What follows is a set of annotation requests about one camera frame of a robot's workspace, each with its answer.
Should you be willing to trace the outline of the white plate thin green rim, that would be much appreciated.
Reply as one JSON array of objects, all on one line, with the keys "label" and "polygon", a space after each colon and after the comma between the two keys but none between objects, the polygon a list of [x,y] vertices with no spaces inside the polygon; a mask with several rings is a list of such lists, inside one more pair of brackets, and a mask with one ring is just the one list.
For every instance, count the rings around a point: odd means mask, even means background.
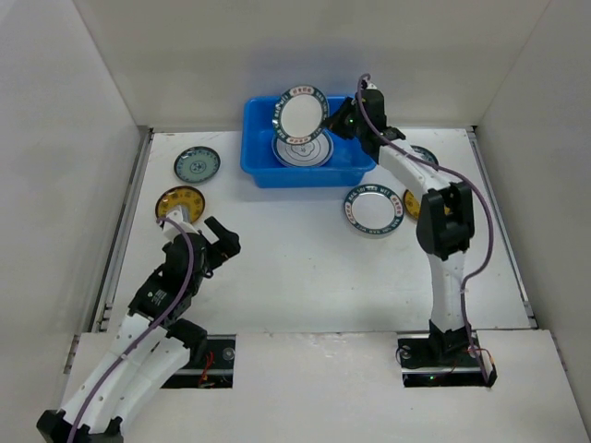
[{"label": "white plate thin green rim", "polygon": [[302,145],[288,144],[274,138],[271,148],[277,161],[287,167],[321,167],[333,155],[332,140],[324,133]]}]

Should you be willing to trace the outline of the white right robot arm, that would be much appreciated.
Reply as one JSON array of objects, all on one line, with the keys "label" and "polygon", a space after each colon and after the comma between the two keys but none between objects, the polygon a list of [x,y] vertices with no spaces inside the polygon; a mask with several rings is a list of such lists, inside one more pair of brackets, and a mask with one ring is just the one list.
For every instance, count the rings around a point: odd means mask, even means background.
[{"label": "white right robot arm", "polygon": [[383,94],[359,88],[323,126],[362,150],[389,171],[419,202],[416,239],[427,254],[433,304],[424,339],[402,339],[403,367],[446,367],[460,363],[472,338],[463,291],[465,253],[475,234],[473,194],[464,181],[452,181],[420,158],[404,135],[389,126]]}]

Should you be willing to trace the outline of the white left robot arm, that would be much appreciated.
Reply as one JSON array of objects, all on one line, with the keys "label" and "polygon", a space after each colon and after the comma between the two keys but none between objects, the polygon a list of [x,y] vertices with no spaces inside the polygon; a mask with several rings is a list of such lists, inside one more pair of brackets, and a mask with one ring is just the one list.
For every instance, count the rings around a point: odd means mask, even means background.
[{"label": "white left robot arm", "polygon": [[46,410],[37,429],[47,442],[122,442],[134,419],[186,364],[208,351],[208,333],[183,315],[202,282],[241,251],[237,233],[215,218],[210,242],[179,209],[158,220],[164,261],[139,287],[109,349],[75,394]]}]

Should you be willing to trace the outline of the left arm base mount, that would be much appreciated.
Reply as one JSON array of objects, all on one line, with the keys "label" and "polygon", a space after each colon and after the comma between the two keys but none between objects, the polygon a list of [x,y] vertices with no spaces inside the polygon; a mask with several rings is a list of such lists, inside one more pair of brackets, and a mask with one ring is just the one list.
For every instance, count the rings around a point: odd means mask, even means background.
[{"label": "left arm base mount", "polygon": [[230,389],[234,382],[235,335],[210,335],[186,322],[178,327],[188,344],[188,362],[163,384],[163,389]]}]

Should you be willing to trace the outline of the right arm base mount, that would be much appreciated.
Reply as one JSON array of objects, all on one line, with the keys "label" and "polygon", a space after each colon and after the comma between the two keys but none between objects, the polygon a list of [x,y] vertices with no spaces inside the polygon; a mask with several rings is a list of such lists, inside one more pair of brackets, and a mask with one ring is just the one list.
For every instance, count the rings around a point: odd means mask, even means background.
[{"label": "right arm base mount", "polygon": [[397,339],[395,357],[401,367],[405,388],[492,388],[498,379],[497,367],[489,350],[461,344],[456,350],[437,354],[429,334],[403,334]]}]

